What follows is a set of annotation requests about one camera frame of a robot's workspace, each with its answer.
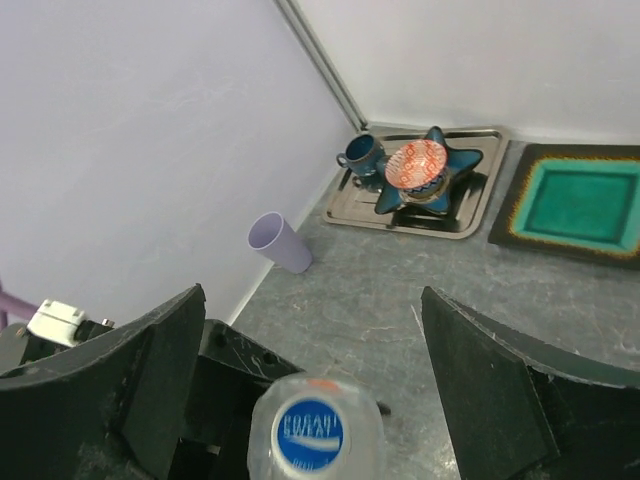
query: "metal tray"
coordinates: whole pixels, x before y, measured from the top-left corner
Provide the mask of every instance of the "metal tray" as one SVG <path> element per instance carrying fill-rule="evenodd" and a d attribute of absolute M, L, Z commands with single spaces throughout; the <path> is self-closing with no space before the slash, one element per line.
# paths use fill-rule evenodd
<path fill-rule="evenodd" d="M 424 137 L 425 130 L 396 127 L 371 127 L 369 133 L 380 139 L 387 155 L 404 144 Z M 353 182 L 350 171 L 340 173 L 332 185 L 334 193 L 323 217 L 329 223 L 413 233 L 450 239 L 466 238 L 480 226 L 500 166 L 509 143 L 509 135 L 499 128 L 459 128 L 444 130 L 453 148 L 475 148 L 484 154 L 482 161 L 451 192 L 452 209 L 437 217 L 415 207 L 377 215 L 373 209 L 378 193 L 368 192 Z"/>

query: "bottle label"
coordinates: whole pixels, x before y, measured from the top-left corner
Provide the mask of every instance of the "bottle label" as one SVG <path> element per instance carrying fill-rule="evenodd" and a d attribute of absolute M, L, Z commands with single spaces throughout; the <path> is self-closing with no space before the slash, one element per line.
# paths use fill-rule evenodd
<path fill-rule="evenodd" d="M 294 468 L 316 472 L 337 458 L 344 430 L 340 416 L 330 405 L 307 398 L 284 412 L 277 438 L 282 455 Z"/>

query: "square plate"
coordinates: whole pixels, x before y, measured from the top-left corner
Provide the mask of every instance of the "square plate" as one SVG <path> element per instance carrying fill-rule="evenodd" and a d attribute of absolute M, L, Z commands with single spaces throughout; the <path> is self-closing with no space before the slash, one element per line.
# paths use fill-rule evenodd
<path fill-rule="evenodd" d="M 640 147 L 529 145 L 489 242 L 640 268 Z"/>

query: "purple cup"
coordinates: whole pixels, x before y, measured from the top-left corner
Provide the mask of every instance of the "purple cup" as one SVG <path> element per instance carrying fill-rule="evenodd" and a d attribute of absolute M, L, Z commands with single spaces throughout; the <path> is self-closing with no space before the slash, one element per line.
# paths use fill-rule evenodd
<path fill-rule="evenodd" d="M 249 246 L 291 273 L 302 273 L 313 261 L 302 239 L 278 212 L 265 213 L 249 230 Z"/>

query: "gray countertop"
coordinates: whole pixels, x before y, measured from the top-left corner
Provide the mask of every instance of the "gray countertop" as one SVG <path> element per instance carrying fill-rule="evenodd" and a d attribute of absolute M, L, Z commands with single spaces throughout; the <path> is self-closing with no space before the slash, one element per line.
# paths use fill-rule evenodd
<path fill-rule="evenodd" d="M 640 370 L 640 273 L 487 243 L 523 148 L 511 143 L 483 224 L 465 240 L 329 225 L 325 197 L 299 231 L 314 264 L 302 275 L 273 268 L 234 324 L 388 403 L 388 478 L 459 478 L 419 325 L 426 285 L 570 352 Z"/>

